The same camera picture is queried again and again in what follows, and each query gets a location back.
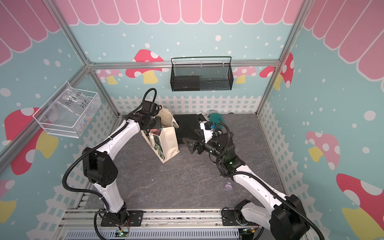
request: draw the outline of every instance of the black mesh basket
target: black mesh basket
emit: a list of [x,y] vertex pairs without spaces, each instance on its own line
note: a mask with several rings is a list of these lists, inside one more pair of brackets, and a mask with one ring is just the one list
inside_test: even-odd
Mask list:
[[230,56],[171,58],[172,91],[231,90]]

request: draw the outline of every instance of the white polka dot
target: white polka dot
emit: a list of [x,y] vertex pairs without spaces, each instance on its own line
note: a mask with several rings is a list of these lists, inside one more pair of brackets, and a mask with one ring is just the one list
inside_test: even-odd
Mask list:
[[11,189],[13,187],[13,185],[15,184],[15,181],[14,180],[9,180],[6,184],[5,184],[5,188],[6,189]]
[[326,144],[326,143],[324,143],[324,144],[323,144],[323,150],[324,150],[324,151],[328,151],[328,150],[329,150],[329,145]]
[[25,154],[25,160],[29,163],[33,163],[33,159],[35,157],[35,151],[36,149],[32,149],[32,150],[29,150],[26,154]]
[[333,164],[333,162],[329,162],[329,163],[328,163],[328,167],[329,167],[331,170],[335,170],[335,165]]
[[33,108],[23,108],[20,111],[25,116],[31,116],[35,112]]
[[0,94],[4,97],[9,97],[11,95],[11,91],[8,88],[0,89]]
[[1,142],[1,144],[3,146],[7,146],[10,142],[11,142],[11,140],[4,140],[4,141]]
[[345,194],[349,199],[351,199],[352,202],[356,203],[357,206],[360,206],[360,199],[359,199],[359,197],[357,196],[356,193],[354,193],[354,192],[351,191],[351,190],[345,190],[345,191],[344,191],[344,194]]
[[363,152],[363,153],[369,153],[369,152],[370,152],[370,149],[367,148],[367,147],[363,147],[363,148],[362,148],[362,152]]
[[369,183],[360,181],[362,188],[369,194],[378,196],[380,195],[383,190],[381,188],[378,188],[376,186],[370,185]]
[[369,110],[364,113],[364,119],[367,121],[372,121],[375,117],[376,113],[374,111]]
[[139,71],[136,71],[136,72],[134,73],[134,75],[135,75],[135,77],[138,77],[138,76],[140,76],[140,75],[141,75],[141,72],[139,72]]
[[283,73],[285,73],[287,71],[287,65],[284,65],[283,66],[283,69],[281,70]]

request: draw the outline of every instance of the white wire basket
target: white wire basket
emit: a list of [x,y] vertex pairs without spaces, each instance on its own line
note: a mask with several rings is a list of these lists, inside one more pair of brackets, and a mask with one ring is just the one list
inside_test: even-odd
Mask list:
[[[71,98],[85,95],[89,97],[90,101],[76,101],[68,104],[68,99],[66,99],[68,93],[75,94]],[[50,135],[80,138],[101,106],[98,93],[73,89],[68,82],[61,87],[61,93],[58,97],[55,99],[52,99],[52,97],[33,115],[41,128]]]

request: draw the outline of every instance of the wallpaper backdrop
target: wallpaper backdrop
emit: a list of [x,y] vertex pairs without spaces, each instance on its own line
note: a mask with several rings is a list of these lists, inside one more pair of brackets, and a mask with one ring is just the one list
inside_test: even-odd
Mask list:
[[292,85],[262,109],[283,183],[327,239],[384,239],[383,11],[380,0],[316,0]]
[[[1,0],[0,22],[1,151],[82,64],[42,0]],[[97,91],[89,77],[78,88]],[[85,147],[105,139],[114,118],[102,99],[80,139],[35,134],[0,175],[1,239],[52,239],[78,198],[63,189],[61,175]],[[87,184],[81,166],[68,182]]]
[[302,0],[57,0],[93,62],[170,57],[278,59]]

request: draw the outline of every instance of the metal vent grille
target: metal vent grille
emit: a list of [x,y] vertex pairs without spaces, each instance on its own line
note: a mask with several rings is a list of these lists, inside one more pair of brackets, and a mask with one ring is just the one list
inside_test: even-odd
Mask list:
[[[131,229],[126,238],[115,237],[118,230],[100,230],[106,239],[238,239],[238,229],[207,228],[207,229]],[[98,240],[94,230],[70,230],[65,240]]]

